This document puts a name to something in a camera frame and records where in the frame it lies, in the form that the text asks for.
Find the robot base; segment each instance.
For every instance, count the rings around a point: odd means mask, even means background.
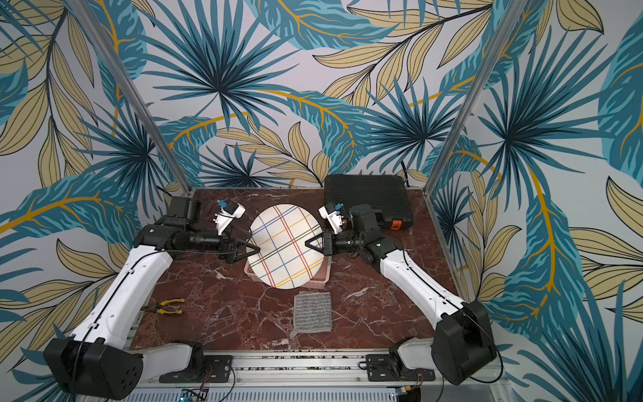
[[[185,343],[192,347],[190,363],[188,364],[188,367],[181,371],[169,372],[160,376],[160,383],[202,383],[206,379],[206,369],[209,369],[210,367],[212,368],[212,375],[207,382],[228,382],[232,356],[204,356],[203,345],[198,342],[173,341],[173,343]]]

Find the gray cloth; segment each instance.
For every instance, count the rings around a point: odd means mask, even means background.
[[[332,330],[332,304],[329,292],[299,292],[294,297],[293,332],[315,334]]]

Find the metal pole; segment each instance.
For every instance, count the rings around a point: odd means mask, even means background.
[[[496,66],[496,63],[500,58],[502,51],[504,50],[505,44],[509,40],[511,33],[516,26],[516,23],[518,23],[520,14],[525,9],[526,4],[527,0],[511,0],[507,5],[507,9],[505,10],[502,19],[498,24],[496,33],[491,38],[491,43],[489,44],[489,56],[486,57],[480,64],[480,67],[478,68],[478,71],[476,73],[476,78],[473,80],[473,83],[471,83],[471,87],[467,92],[464,103],[460,108],[460,112],[456,116],[455,121],[451,126],[451,130],[449,131],[446,141],[442,146],[442,150],[440,152],[440,155],[438,156],[438,160],[435,162],[435,165],[431,170],[431,175],[427,179],[424,186],[424,198],[426,200],[426,206],[429,210],[429,214],[431,215],[431,220],[433,221],[435,231],[438,235],[438,240],[440,241],[440,245],[442,246],[442,250],[444,251],[444,256],[446,257],[447,265],[449,266],[449,270],[451,271],[453,282],[455,283],[455,287],[457,288],[458,293],[462,297],[464,296],[462,287],[467,286],[467,284],[460,283],[459,281],[457,275],[458,267],[455,265],[455,261],[453,260],[449,252],[449,245],[444,236],[444,232],[442,232],[442,228],[440,227],[440,222],[437,219],[437,214],[435,213],[433,204],[431,203],[431,195],[435,190],[435,186],[437,185],[438,179],[442,174],[442,170],[444,170],[444,167],[451,157],[451,153],[453,152],[453,148],[458,141],[458,137],[460,136],[460,133],[464,128],[464,124],[466,123],[469,115],[471,115],[473,105],[478,100],[478,97],[487,84],[487,81],[491,76],[491,72]]]
[[[114,48],[108,45],[109,38],[107,38],[107,33],[100,28],[100,22],[94,12],[89,8],[87,0],[67,0],[67,4],[71,7],[74,16],[78,19],[78,23],[85,34],[89,37],[89,41],[94,45],[97,54],[101,57],[102,61],[112,73],[112,76],[114,76],[114,79],[123,92],[123,95],[125,95],[129,105],[132,107],[140,119],[141,124],[143,124],[143,127],[147,131],[147,134],[156,145],[158,152],[165,160],[165,163],[167,163],[168,168],[177,183],[179,183],[179,186],[181,186],[186,194],[189,194],[192,186],[185,178],[183,169],[176,162],[167,142],[163,139],[163,135],[161,134],[159,127],[156,125],[149,109],[147,109],[141,94],[138,93],[136,86],[134,86],[134,81],[132,81],[132,78],[129,76],[120,57],[116,54]]]
[[[460,112],[455,117],[451,130],[444,141],[440,155],[438,155],[438,160],[435,161],[435,165],[431,170],[431,174],[426,181],[424,186],[424,194],[427,197],[431,197],[435,186],[437,185],[438,179],[440,178],[440,173],[446,166],[455,144],[458,142],[458,137],[464,128],[464,124],[467,121],[467,118],[471,114],[473,105],[478,100],[478,97],[482,93],[493,68],[496,66],[496,62],[502,55],[505,45],[511,36],[511,33],[520,18],[520,14],[525,9],[527,0],[510,0],[507,5],[505,13],[502,15],[502,19],[498,23],[496,32],[491,37],[491,43],[489,44],[489,50],[487,50],[487,57],[483,59],[478,67],[476,77],[471,83],[471,87],[465,96]]]

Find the tropical leaf wallpaper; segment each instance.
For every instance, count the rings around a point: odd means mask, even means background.
[[[516,42],[430,195],[455,277],[518,401],[641,401],[643,3],[530,0]]]
[[[92,4],[136,78],[142,12]],[[64,2],[1,0],[0,48],[2,400],[66,401],[44,346],[82,321],[163,214],[158,187],[181,192]]]
[[[528,0],[433,172],[509,0],[88,3],[193,186],[439,174],[518,398],[641,399],[643,6]],[[0,0],[0,166],[0,383],[65,401],[44,345],[181,191],[63,0]]]

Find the white plate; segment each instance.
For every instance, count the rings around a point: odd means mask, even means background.
[[[250,241],[261,247],[261,252],[248,257],[248,262],[267,285],[297,288],[319,270],[323,254],[306,247],[304,242],[322,229],[307,210],[290,204],[271,206],[259,214],[250,230]],[[321,246],[321,241],[317,240],[316,245]]]

